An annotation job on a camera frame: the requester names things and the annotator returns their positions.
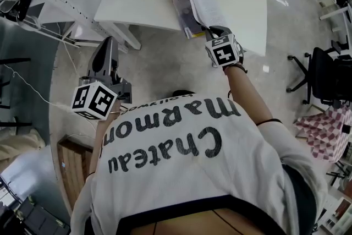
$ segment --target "white sticker on floor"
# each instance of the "white sticker on floor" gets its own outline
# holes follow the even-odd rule
[[[269,72],[269,66],[268,65],[263,65],[263,72],[268,73]]]

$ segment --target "black bracelet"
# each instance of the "black bracelet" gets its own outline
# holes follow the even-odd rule
[[[240,63],[230,64],[230,65],[226,65],[226,66],[222,67],[222,70],[224,71],[224,73],[225,73],[225,70],[229,67],[237,67],[237,68],[240,68],[245,73],[248,73],[248,71]]]

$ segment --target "shirt sleeve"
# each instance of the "shirt sleeve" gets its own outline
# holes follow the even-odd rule
[[[94,174],[90,174],[79,194],[71,215],[71,235],[83,235],[86,220],[91,215],[91,185]]]
[[[327,195],[327,183],[323,173],[316,168],[312,155],[289,130],[279,122],[267,122],[258,126],[264,139],[276,150],[281,161],[298,171],[312,190],[319,217]]]

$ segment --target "beige fabric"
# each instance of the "beige fabric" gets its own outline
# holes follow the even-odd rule
[[[43,147],[45,142],[35,129],[24,135],[14,135],[11,128],[0,130],[0,173],[20,154]]]

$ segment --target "wooden crate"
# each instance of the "wooden crate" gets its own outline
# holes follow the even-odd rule
[[[57,151],[63,184],[73,209],[89,175],[89,164],[93,150],[63,138],[57,144]]]

